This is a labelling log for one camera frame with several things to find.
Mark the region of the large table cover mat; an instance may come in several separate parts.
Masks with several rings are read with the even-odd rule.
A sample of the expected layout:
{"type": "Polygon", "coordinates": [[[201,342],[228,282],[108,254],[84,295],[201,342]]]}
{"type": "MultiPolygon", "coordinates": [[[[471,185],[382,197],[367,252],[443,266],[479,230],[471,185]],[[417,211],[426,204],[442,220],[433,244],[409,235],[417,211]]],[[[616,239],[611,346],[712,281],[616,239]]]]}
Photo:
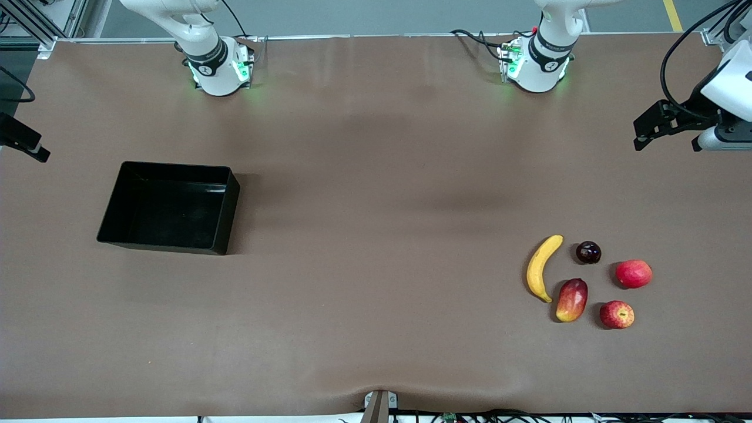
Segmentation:
{"type": "Polygon", "coordinates": [[[58,45],[0,153],[0,418],[752,412],[752,152],[642,152],[669,34],[583,37],[529,95],[452,37],[270,41],[213,98],[172,45],[58,45]],[[223,256],[97,241],[123,162],[225,166],[223,256]],[[554,234],[552,303],[526,269],[554,234]],[[594,241],[600,262],[575,247],[594,241]],[[644,287],[617,281],[644,260],[644,287]],[[562,284],[589,295],[562,323],[562,284]],[[603,303],[636,319],[604,327],[603,303]]]}

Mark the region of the red apple with yellow dimple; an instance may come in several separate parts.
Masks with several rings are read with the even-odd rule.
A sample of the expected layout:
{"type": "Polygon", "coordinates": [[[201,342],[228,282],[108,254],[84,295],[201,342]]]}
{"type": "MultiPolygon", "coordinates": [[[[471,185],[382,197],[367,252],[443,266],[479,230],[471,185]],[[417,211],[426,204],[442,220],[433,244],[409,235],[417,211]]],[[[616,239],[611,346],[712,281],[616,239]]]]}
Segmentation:
{"type": "Polygon", "coordinates": [[[631,305],[623,301],[613,300],[601,305],[599,319],[602,325],[608,329],[622,330],[630,327],[636,316],[631,305]]]}

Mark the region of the red yellow mango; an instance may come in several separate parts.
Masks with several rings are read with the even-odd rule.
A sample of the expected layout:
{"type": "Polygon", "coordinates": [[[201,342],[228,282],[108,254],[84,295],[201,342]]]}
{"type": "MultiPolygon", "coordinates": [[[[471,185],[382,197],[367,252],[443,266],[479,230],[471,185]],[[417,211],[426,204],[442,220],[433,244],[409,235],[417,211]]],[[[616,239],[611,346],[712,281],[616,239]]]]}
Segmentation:
{"type": "Polygon", "coordinates": [[[582,278],[573,278],[560,287],[555,316],[562,323],[572,323],[583,315],[588,300],[588,284],[582,278]]]}

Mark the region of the yellow banana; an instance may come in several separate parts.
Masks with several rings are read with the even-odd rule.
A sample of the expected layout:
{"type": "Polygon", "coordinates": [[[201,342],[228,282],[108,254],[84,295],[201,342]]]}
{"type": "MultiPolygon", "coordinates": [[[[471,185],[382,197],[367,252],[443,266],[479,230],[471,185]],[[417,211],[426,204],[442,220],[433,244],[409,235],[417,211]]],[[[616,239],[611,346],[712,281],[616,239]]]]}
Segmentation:
{"type": "Polygon", "coordinates": [[[561,234],[554,234],[545,239],[530,257],[526,269],[526,284],[529,291],[544,303],[552,303],[548,294],[545,279],[545,266],[548,260],[559,250],[564,238],[561,234]]]}

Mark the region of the pinkish red round fruit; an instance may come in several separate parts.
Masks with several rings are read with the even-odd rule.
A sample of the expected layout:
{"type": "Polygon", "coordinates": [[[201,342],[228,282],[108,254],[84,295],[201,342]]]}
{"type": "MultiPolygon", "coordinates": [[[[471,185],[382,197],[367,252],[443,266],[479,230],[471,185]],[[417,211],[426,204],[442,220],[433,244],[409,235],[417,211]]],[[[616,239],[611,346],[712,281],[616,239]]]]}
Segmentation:
{"type": "Polygon", "coordinates": [[[647,286],[652,281],[653,271],[644,260],[626,260],[618,263],[615,276],[621,286],[636,289],[647,286]]]}

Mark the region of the black plastic box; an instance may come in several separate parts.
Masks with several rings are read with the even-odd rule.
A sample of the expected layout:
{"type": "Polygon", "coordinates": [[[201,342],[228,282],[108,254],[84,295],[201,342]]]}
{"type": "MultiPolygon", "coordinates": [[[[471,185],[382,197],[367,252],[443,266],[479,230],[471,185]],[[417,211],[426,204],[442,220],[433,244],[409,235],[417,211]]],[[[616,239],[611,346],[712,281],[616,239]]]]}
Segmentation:
{"type": "Polygon", "coordinates": [[[126,161],[96,239],[140,251],[223,256],[240,193],[225,166],[126,161]]]}

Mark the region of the aluminium frame profile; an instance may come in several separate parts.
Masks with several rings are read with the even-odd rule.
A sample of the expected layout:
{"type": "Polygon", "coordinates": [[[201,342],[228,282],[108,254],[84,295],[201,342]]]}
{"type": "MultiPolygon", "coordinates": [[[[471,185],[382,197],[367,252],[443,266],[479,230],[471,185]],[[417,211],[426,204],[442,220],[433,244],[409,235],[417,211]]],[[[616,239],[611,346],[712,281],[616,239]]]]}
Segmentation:
{"type": "Polygon", "coordinates": [[[46,59],[57,41],[85,35],[92,0],[0,0],[0,50],[38,52],[46,59]]]}
{"type": "Polygon", "coordinates": [[[709,19],[701,30],[706,45],[717,45],[722,50],[733,43],[752,36],[752,0],[729,0],[719,13],[709,19]]]}

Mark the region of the grey metal bracket post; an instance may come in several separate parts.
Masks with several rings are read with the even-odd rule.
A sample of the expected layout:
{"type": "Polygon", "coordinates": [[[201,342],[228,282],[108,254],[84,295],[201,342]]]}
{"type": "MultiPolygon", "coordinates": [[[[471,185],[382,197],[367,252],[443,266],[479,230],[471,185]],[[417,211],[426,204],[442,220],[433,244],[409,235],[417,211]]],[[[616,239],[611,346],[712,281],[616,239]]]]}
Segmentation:
{"type": "Polygon", "coordinates": [[[360,423],[398,423],[393,412],[398,410],[398,395],[392,391],[376,390],[366,394],[365,410],[360,423]]]}

